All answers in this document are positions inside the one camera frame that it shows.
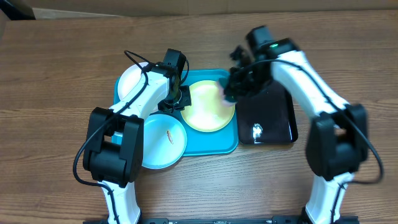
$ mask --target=wooden table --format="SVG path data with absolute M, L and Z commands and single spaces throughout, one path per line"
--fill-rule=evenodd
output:
M 151 61 L 181 50 L 192 69 L 229 68 L 228 54 L 253 27 L 291 37 L 326 82 L 369 113 L 385 165 L 382 184 L 349 187 L 342 214 L 398 222 L 398 11 L 272 13 L 8 22 L 0 46 L 0 223 L 81 223 L 106 218 L 99 188 L 79 184 L 72 161 L 91 110 L 112 105 L 128 49 Z M 299 214 L 313 174 L 308 119 L 295 104 L 291 146 L 238 148 L 183 158 L 136 181 L 144 217 L 256 218 Z M 357 179 L 377 175 L 372 156 Z M 80 175 L 91 180 L 79 164 Z

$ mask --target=wood surface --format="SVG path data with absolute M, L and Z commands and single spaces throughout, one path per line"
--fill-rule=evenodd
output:
M 181 50 L 191 69 L 225 68 L 228 54 L 267 24 L 291 37 L 325 81 L 368 110 L 382 184 L 350 185 L 342 214 L 398 223 L 398 11 L 272 13 L 8 22 L 0 45 L 0 223 L 81 223 L 106 218 L 101 189 L 79 184 L 72 162 L 90 112 L 112 105 L 131 62 Z M 305 159 L 308 119 L 295 103 L 299 138 L 289 146 L 238 146 L 228 155 L 186 157 L 136 181 L 144 217 L 259 218 L 299 214 L 313 174 Z M 91 180 L 79 163 L 80 175 Z M 369 155 L 357 179 L 372 179 Z

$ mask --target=blue tray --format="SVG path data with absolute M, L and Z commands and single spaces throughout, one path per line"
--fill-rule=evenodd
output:
M 214 80 L 219 78 L 228 77 L 229 73 L 222 69 L 212 70 L 190 70 L 184 85 L 192 85 L 202 80 Z M 120 101 L 118 96 L 118 83 L 116 81 L 114 86 L 114 99 L 113 103 Z M 204 133 L 191 128 L 181 116 L 181 112 L 176 111 L 172 114 L 177 118 L 187 132 L 187 147 L 183 156 L 205 156 L 213 154 L 226 154 L 234 151 L 238 146 L 238 123 L 236 121 L 236 113 L 232 120 L 221 130 L 212 133 Z M 112 142 L 121 144 L 121 137 L 113 136 Z

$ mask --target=yellow plate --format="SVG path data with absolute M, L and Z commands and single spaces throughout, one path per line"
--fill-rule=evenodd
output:
M 218 131 L 225 127 L 235 113 L 235 106 L 221 104 L 217 82 L 203 80 L 189 86 L 191 106 L 181 111 L 184 121 L 193 129 L 203 132 Z

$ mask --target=cable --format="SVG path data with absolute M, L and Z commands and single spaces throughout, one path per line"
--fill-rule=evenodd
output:
M 361 139 L 368 145 L 369 149 L 372 151 L 374 157 L 377 160 L 377 164 L 379 165 L 379 176 L 374 179 L 374 180 L 369 180 L 369 181 L 363 181 L 363 180 L 351 180 L 351 181 L 345 181 L 342 182 L 339 185 L 339 188 L 337 190 L 337 194 L 335 197 L 335 201 L 333 202 L 333 207 L 331 209 L 331 220 L 330 223 L 333 224 L 334 223 L 334 216 L 335 216 L 335 210 L 336 210 L 336 205 L 337 205 L 337 201 L 338 198 L 340 196 L 340 192 L 341 189 L 344 187 L 344 185 L 346 184 L 378 184 L 380 183 L 380 181 L 382 180 L 383 176 L 384 176 L 384 168 L 383 168 L 383 164 L 381 161 L 381 158 L 379 156 L 379 154 L 377 153 L 376 149 L 373 147 L 373 145 L 370 143 L 370 141 L 367 139 L 367 137 L 362 133 L 361 130 L 359 130 L 359 128 L 357 127 L 357 125 L 355 125 L 353 123 L 352 120 L 350 120 L 347 115 L 344 114 L 343 110 L 341 110 L 339 107 L 337 107 L 334 102 L 332 102 L 332 100 L 330 99 L 330 97 L 323 91 L 322 87 L 319 85 L 319 83 L 311 76 L 311 74 L 306 71 L 303 67 L 301 67 L 300 65 L 297 65 L 293 62 L 290 61 L 286 61 L 286 60 L 280 60 L 280 59 L 269 59 L 269 60 L 260 60 L 258 62 L 254 62 L 251 65 L 248 65 L 247 67 L 242 68 L 241 71 L 239 72 L 248 72 L 253 66 L 256 66 L 258 64 L 261 63 L 271 63 L 271 62 L 281 62 L 281 63 L 285 63 L 287 65 L 290 65 L 292 67 L 295 67 L 301 71 L 303 71 L 308 77 L 309 79 L 311 79 L 311 81 L 313 82 L 313 84 L 318 88 L 319 92 L 323 95 L 323 97 L 325 97 L 325 99 L 327 100 L 327 102 L 339 113 L 341 113 L 341 115 L 343 116 L 343 118 L 349 123 L 349 125 L 357 132 L 357 134 L 361 137 Z
M 187 79 L 187 77 L 188 77 L 188 72 L 189 72 L 189 61 L 188 61 L 188 59 L 186 59 L 186 63 L 187 63 L 187 72 L 186 72 L 184 78 L 181 80 L 181 84 L 180 85 L 182 85 L 185 82 L 185 80 Z
M 141 57 L 140 55 L 137 55 L 135 53 L 132 53 L 128 50 L 125 50 L 124 53 L 127 55 L 127 57 L 132 60 L 142 71 L 142 73 L 145 76 L 145 83 L 144 86 L 139 90 L 139 92 L 137 93 L 137 95 L 135 95 L 129 102 L 126 103 L 126 105 L 124 105 L 119 111 L 115 112 L 112 114 L 112 116 L 110 118 L 108 118 L 84 143 L 83 145 L 80 147 L 79 151 L 76 154 L 75 160 L 73 161 L 73 176 L 75 177 L 75 179 L 84 185 L 89 185 L 89 186 L 95 186 L 95 187 L 103 187 L 108 191 L 108 195 L 110 195 L 111 197 L 111 203 L 112 203 L 112 210 L 113 210 L 113 215 L 114 215 L 114 219 L 116 221 L 117 224 L 120 224 L 119 221 L 119 216 L 116 212 L 116 204 L 114 201 L 114 195 L 113 195 L 113 191 L 110 187 L 108 187 L 107 185 L 104 184 L 99 184 L 99 183 L 93 183 L 93 182 L 89 182 L 89 181 L 85 181 L 82 180 L 79 175 L 77 174 L 77 164 L 79 161 L 79 158 L 81 156 L 81 154 L 83 153 L 83 151 L 85 150 L 85 147 L 87 146 L 87 144 L 93 139 L 93 137 L 98 134 L 99 131 L 101 131 L 106 125 L 108 125 L 117 115 L 121 114 L 125 109 L 129 108 L 129 106 L 132 105 L 132 103 L 141 95 L 142 92 L 144 92 L 146 86 L 148 85 L 148 74 L 146 73 L 146 71 L 144 70 L 144 68 L 136 61 L 134 60 L 130 55 L 128 54 L 133 54 L 143 60 L 145 60 L 146 62 L 148 62 L 149 64 L 151 64 L 150 61 L 146 60 L 144 57 Z

